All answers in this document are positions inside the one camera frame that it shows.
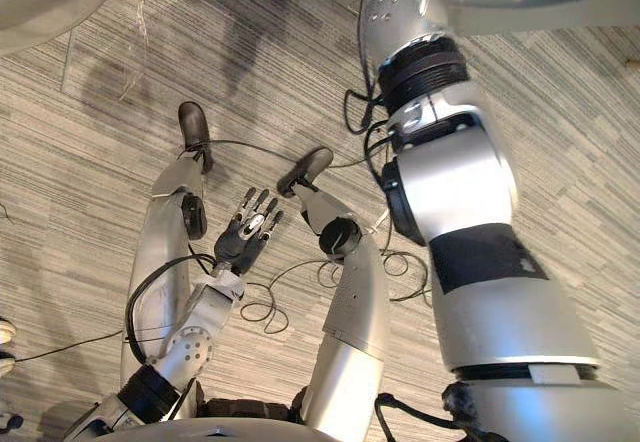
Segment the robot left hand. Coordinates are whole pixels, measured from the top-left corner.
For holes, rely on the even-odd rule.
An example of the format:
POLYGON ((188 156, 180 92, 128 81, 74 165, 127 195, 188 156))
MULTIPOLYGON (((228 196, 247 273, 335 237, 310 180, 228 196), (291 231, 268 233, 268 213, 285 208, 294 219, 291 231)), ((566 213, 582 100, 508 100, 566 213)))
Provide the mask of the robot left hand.
POLYGON ((214 244, 218 266, 240 276, 248 272, 272 238, 284 211, 268 189, 250 187, 214 244))

